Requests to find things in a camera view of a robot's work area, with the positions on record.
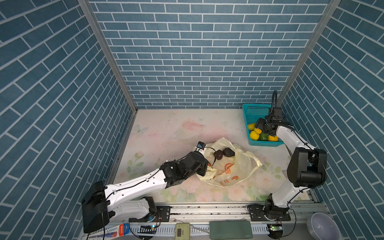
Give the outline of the green lime toy fruit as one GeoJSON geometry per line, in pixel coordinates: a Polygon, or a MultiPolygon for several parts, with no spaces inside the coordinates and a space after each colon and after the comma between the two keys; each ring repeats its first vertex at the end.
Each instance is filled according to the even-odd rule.
{"type": "Polygon", "coordinates": [[[266,133],[261,133],[258,140],[259,141],[269,141],[269,135],[266,133]]]}

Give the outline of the small orange toy fruit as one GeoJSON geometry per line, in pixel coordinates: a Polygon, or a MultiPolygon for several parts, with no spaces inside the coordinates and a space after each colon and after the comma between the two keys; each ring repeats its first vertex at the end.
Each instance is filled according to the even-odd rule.
{"type": "Polygon", "coordinates": [[[270,142],[278,142],[279,141],[279,137],[269,135],[268,136],[268,141],[270,141],[270,142]]]}

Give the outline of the yellow green mango toy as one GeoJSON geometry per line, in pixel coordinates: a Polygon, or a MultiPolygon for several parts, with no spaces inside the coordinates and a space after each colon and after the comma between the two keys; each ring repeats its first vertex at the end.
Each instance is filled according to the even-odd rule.
{"type": "Polygon", "coordinates": [[[249,131],[253,131],[255,129],[255,125],[256,125],[255,123],[249,124],[248,125],[248,130],[249,131]]]}

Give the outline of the yellow lemon toy fruit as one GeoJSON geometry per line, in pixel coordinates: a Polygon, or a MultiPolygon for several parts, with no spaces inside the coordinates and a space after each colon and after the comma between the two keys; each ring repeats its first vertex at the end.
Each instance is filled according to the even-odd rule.
{"type": "Polygon", "coordinates": [[[252,141],[257,141],[259,138],[260,138],[260,134],[258,134],[257,132],[255,131],[250,132],[250,139],[252,141]]]}

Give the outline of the yellow printed plastic bag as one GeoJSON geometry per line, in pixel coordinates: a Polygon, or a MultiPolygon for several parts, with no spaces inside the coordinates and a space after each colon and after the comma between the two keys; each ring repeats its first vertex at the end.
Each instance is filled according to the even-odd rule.
{"type": "Polygon", "coordinates": [[[239,145],[225,138],[207,144],[204,157],[209,161],[205,176],[197,175],[201,182],[223,188],[233,187],[247,180],[256,170],[263,166],[262,162],[251,152],[244,151],[239,145]],[[215,159],[214,151],[231,150],[232,157],[223,156],[215,159]]]}

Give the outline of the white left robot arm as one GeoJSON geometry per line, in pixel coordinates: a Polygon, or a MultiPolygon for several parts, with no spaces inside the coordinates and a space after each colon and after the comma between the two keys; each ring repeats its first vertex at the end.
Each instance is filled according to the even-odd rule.
{"type": "Polygon", "coordinates": [[[163,163],[144,176],[119,184],[92,184],[85,193],[82,204],[83,232],[90,234],[109,223],[129,219],[152,219],[156,212],[151,192],[180,185],[194,175],[205,176],[209,161],[198,151],[188,153],[179,160],[163,163]]]}

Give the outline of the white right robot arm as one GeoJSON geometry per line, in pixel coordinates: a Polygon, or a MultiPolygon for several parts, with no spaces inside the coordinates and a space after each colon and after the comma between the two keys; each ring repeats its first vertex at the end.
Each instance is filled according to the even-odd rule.
{"type": "Polygon", "coordinates": [[[289,207],[300,194],[321,186],[327,179],[327,153],[305,141],[290,124],[284,121],[282,109],[271,107],[256,127],[272,137],[278,137],[286,145],[291,160],[283,185],[265,200],[264,216],[270,221],[290,218],[289,207]]]}

